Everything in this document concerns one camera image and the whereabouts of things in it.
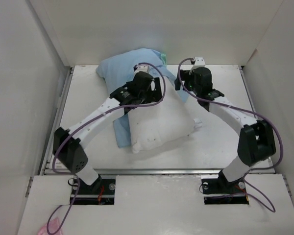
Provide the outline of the white pillow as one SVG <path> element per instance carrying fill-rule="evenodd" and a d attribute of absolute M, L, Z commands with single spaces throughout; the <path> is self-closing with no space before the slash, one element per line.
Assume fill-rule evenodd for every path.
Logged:
<path fill-rule="evenodd" d="M 165 82 L 166 94 L 161 103 L 128 113 L 131 149 L 135 154 L 186 137 L 202 127 L 202 121 L 191 117 L 167 77 Z"/>

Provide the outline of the light blue pillowcase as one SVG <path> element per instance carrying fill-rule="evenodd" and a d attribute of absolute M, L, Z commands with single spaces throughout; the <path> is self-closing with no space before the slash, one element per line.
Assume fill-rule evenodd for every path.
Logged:
<path fill-rule="evenodd" d="M 163 74 L 167 77 L 174 87 L 175 76 L 167 69 L 162 53 L 141 48 L 119 54 L 101 61 L 96 69 L 99 77 L 105 80 L 109 93 L 132 81 L 134 77 L 134 66 L 141 62 L 151 63 L 149 74 L 158 77 Z M 176 91 L 181 100 L 185 103 L 188 96 L 184 91 Z M 119 148 L 131 146 L 130 126 L 128 114 L 113 122 L 115 137 Z"/>

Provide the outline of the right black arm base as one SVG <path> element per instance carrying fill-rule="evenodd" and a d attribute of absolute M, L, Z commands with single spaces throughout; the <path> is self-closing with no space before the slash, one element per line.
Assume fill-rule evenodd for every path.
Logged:
<path fill-rule="evenodd" d="M 245 183 L 242 178 L 231 183 L 221 178 L 202 178 L 199 191 L 206 205 L 248 205 Z"/>

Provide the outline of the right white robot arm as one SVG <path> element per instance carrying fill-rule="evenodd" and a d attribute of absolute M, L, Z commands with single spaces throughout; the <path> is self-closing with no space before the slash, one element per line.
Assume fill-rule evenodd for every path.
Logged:
<path fill-rule="evenodd" d="M 232 193 L 254 165 L 276 153 L 272 125 L 264 118 L 250 116 L 250 111 L 234 107 L 222 92 L 213 88 L 212 73 L 206 67 L 179 69 L 174 84 L 177 91 L 186 91 L 238 134 L 237 156 L 208 184 L 210 194 Z"/>

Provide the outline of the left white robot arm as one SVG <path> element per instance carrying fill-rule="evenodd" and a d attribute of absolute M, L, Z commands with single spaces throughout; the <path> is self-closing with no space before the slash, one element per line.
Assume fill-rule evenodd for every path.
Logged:
<path fill-rule="evenodd" d="M 84 120 L 54 132 L 53 154 L 71 174 L 83 182 L 89 194 L 99 191 L 101 176 L 93 169 L 85 148 L 90 141 L 115 120 L 138 107 L 152 107 L 160 103 L 165 94 L 163 76 L 153 77 L 140 71 L 132 81 L 114 90 L 103 104 Z"/>

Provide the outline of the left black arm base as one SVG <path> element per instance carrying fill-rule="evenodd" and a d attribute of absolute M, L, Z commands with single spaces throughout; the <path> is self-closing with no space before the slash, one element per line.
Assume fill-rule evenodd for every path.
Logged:
<path fill-rule="evenodd" d="M 91 186 L 80 181 L 80 188 L 73 202 L 74 205 L 97 205 L 106 206 L 115 203 L 115 178 L 103 178 L 91 188 Z"/>

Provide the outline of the pink cloth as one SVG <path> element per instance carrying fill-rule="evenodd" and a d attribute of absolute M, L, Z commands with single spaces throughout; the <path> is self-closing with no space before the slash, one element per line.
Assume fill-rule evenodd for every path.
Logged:
<path fill-rule="evenodd" d="M 58 217 L 52 219 L 49 224 L 45 224 L 37 233 L 37 235 L 48 235 L 47 228 L 49 228 L 50 233 L 54 233 L 60 226 Z"/>

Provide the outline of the front aluminium rail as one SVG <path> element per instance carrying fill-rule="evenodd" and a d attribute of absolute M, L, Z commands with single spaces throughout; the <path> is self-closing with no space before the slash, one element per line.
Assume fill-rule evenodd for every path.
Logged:
<path fill-rule="evenodd" d="M 220 169 L 96 169 L 100 175 L 217 175 Z M 251 174 L 275 174 L 274 169 L 255 170 Z M 42 171 L 41 175 L 55 174 L 50 168 Z M 57 174 L 70 174 L 67 169 L 58 170 Z"/>

